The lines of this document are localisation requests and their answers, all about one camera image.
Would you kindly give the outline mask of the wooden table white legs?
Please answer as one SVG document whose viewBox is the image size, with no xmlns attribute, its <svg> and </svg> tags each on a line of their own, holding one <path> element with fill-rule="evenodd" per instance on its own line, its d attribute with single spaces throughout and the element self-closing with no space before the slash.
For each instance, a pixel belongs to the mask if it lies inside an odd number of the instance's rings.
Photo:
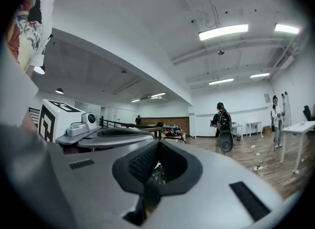
<svg viewBox="0 0 315 229">
<path fill-rule="evenodd" d="M 162 122 L 156 125 L 147 125 L 146 129 L 151 129 L 155 138 L 175 140 L 186 144 L 186 133 L 176 125 L 166 125 Z"/>
</svg>

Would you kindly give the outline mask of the folded aluminium ladder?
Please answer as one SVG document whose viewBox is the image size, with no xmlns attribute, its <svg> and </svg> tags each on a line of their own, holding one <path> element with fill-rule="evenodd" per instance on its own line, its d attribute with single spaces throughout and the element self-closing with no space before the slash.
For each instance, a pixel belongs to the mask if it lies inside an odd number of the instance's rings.
<svg viewBox="0 0 315 229">
<path fill-rule="evenodd" d="M 284 92 L 282 94 L 282 99 L 283 99 L 283 127 L 287 128 L 291 126 L 291 111 L 290 111 L 290 103 L 289 103 L 289 98 L 288 98 L 288 93 Z"/>
</svg>

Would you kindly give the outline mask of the printed white shirt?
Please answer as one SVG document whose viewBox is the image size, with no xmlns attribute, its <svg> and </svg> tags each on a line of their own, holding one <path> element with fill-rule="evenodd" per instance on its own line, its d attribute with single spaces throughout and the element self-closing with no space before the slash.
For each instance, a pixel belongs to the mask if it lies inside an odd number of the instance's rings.
<svg viewBox="0 0 315 229">
<path fill-rule="evenodd" d="M 23 0 L 0 42 L 0 61 L 16 63 L 23 71 L 41 66 L 52 33 L 55 0 Z"/>
</svg>

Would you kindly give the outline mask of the small white table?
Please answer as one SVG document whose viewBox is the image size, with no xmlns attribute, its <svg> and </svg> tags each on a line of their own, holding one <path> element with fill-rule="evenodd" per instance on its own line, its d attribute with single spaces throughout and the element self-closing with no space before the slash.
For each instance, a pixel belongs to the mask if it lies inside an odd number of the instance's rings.
<svg viewBox="0 0 315 229">
<path fill-rule="evenodd" d="M 252 136 L 252 127 L 256 126 L 256 133 L 260 133 L 260 135 L 262 136 L 262 122 L 248 122 L 246 123 L 246 135 L 248 135 L 249 137 Z"/>
<path fill-rule="evenodd" d="M 232 134 L 236 136 L 236 140 L 242 141 L 243 140 L 243 126 L 240 124 L 233 124 L 232 129 L 233 129 Z"/>
</svg>

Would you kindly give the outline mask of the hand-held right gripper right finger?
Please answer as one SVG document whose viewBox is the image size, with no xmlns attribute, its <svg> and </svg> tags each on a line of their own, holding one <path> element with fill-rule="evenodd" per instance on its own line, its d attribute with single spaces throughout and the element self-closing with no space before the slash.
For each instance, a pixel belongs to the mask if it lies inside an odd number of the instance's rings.
<svg viewBox="0 0 315 229">
<path fill-rule="evenodd" d="M 230 157 L 195 146 L 171 144 L 196 156 L 203 172 L 185 194 L 164 196 L 146 221 L 146 229 L 242 229 L 253 219 L 230 184 L 243 182 L 271 211 L 283 203 L 280 194 Z"/>
</svg>

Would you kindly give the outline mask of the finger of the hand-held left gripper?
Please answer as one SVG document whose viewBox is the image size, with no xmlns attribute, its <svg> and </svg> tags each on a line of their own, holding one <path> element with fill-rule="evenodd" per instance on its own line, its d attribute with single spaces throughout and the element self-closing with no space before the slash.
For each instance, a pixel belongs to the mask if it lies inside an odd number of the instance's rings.
<svg viewBox="0 0 315 229">
<path fill-rule="evenodd" d="M 118 148 L 142 141 L 153 141 L 155 139 L 150 133 L 136 133 L 135 135 L 105 135 L 100 133 L 92 134 L 88 138 L 83 138 L 78 142 L 79 148 L 87 149 L 109 149 Z"/>
<path fill-rule="evenodd" d="M 153 133 L 139 130 L 139 129 L 128 129 L 128 128 L 101 128 L 97 131 L 97 136 L 136 136 L 136 135 L 150 135 L 154 136 Z"/>
</svg>

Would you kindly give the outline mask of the large white table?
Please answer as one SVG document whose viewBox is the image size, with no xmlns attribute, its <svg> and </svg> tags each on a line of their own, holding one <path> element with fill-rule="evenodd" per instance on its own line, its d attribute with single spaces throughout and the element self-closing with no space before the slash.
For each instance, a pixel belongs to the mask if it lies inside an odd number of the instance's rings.
<svg viewBox="0 0 315 229">
<path fill-rule="evenodd" d="M 292 125 L 283 129 L 283 144 L 282 144 L 280 164 L 284 163 L 284 156 L 285 156 L 285 151 L 286 151 L 286 134 L 287 133 L 296 134 L 300 137 L 297 158 L 296 158 L 295 166 L 292 170 L 294 174 L 299 174 L 298 166 L 301 161 L 304 136 L 307 132 L 313 130 L 314 128 L 315 128 L 315 121 L 309 121 L 309 122 L 299 122 L 295 125 Z"/>
</svg>

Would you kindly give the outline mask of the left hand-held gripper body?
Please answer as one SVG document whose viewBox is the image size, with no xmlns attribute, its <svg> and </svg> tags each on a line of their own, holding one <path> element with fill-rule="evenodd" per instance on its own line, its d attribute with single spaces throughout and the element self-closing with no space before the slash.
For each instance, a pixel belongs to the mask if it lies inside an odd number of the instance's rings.
<svg viewBox="0 0 315 229">
<path fill-rule="evenodd" d="M 46 142 L 71 146 L 99 128 L 92 112 L 82 111 L 63 102 L 42 101 L 37 133 Z"/>
</svg>

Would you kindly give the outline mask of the person's left forearm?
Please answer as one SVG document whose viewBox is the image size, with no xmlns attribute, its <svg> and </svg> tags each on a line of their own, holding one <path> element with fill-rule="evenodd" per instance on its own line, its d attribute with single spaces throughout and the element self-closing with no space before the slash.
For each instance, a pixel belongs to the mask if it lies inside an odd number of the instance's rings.
<svg viewBox="0 0 315 229">
<path fill-rule="evenodd" d="M 37 133 L 37 127 L 34 124 L 32 120 L 32 116 L 29 112 L 27 112 L 24 116 L 24 119 L 22 122 L 22 129 L 32 132 L 32 133 Z"/>
</svg>

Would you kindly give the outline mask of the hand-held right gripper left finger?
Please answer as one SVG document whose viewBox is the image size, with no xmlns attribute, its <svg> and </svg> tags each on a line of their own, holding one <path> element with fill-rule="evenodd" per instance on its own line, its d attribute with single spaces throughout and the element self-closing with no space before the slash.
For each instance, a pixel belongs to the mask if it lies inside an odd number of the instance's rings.
<svg viewBox="0 0 315 229">
<path fill-rule="evenodd" d="M 141 193 L 125 192 L 105 152 L 65 156 L 18 127 L 0 125 L 0 173 L 24 208 L 22 229 L 160 229 Z"/>
</svg>

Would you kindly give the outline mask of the black office chair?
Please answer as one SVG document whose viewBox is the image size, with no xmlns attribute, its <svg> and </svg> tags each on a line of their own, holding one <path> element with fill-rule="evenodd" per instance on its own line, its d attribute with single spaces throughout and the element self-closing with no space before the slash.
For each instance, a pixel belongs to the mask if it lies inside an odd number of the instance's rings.
<svg viewBox="0 0 315 229">
<path fill-rule="evenodd" d="M 315 121 L 315 105 L 313 108 L 313 113 L 311 113 L 309 106 L 305 105 L 304 110 L 303 110 L 303 114 L 304 114 L 305 118 L 307 119 L 307 121 Z"/>
<path fill-rule="evenodd" d="M 233 135 L 230 131 L 223 131 L 219 134 L 220 149 L 224 153 L 229 153 L 233 149 Z"/>
</svg>

